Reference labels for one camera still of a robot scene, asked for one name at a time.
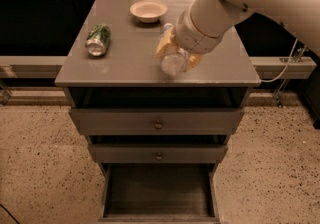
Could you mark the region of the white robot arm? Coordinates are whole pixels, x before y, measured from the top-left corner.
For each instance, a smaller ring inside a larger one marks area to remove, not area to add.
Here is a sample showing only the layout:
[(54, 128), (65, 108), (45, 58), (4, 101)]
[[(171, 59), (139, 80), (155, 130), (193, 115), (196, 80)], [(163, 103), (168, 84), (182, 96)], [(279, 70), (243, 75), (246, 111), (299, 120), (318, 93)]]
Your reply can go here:
[(222, 41), (234, 25), (263, 15), (320, 51), (320, 0), (195, 0), (165, 27), (155, 56), (167, 74), (186, 72)]

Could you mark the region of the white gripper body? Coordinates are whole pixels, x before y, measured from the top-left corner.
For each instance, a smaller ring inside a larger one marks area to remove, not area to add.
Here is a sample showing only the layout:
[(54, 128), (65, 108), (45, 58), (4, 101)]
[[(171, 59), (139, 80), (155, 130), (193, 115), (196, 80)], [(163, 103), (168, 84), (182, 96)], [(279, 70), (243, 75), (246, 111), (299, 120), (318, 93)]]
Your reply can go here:
[(176, 41), (190, 53), (206, 54), (222, 41), (233, 25), (234, 21), (222, 11), (192, 5), (176, 21)]

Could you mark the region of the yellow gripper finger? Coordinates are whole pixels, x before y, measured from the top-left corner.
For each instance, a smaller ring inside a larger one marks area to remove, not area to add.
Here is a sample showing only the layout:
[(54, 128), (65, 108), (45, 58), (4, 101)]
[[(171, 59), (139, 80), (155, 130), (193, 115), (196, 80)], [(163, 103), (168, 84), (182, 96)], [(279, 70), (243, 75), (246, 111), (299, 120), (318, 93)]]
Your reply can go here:
[(155, 57), (162, 59), (165, 56), (175, 54), (177, 49), (175, 28), (170, 27), (162, 34), (155, 52)]
[(202, 60), (202, 54), (191, 54), (188, 57), (187, 66), (185, 68), (185, 72), (190, 71), (191, 69), (195, 68)]

